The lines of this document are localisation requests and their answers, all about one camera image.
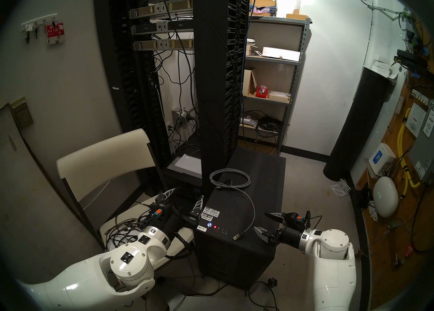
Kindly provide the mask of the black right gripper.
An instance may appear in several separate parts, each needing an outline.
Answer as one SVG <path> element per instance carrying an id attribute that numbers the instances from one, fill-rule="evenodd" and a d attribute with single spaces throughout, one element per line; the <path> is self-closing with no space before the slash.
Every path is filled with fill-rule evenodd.
<path id="1" fill-rule="evenodd" d="M 286 244 L 296 249 L 299 244 L 303 233 L 306 230 L 306 219 L 299 214 L 282 214 L 282 213 L 267 213 L 264 215 L 281 224 L 282 226 L 270 233 L 262 227 L 254 227 L 256 235 L 267 244 L 277 246 L 279 244 Z"/>

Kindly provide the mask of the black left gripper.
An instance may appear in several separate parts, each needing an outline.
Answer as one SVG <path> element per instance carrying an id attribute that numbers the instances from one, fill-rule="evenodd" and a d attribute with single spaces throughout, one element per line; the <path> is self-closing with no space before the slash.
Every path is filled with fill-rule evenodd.
<path id="1" fill-rule="evenodd" d="M 172 188 L 162 193 L 162 200 L 167 200 L 177 188 Z M 159 202 L 157 208 L 162 210 L 162 215 L 157 218 L 157 229 L 162 231 L 168 240 L 173 241 L 182 228 L 195 229 L 198 226 L 198 219 L 203 211 L 204 196 L 201 195 L 194 207 L 190 210 L 189 216 L 183 205 L 178 205 L 172 201 Z"/>

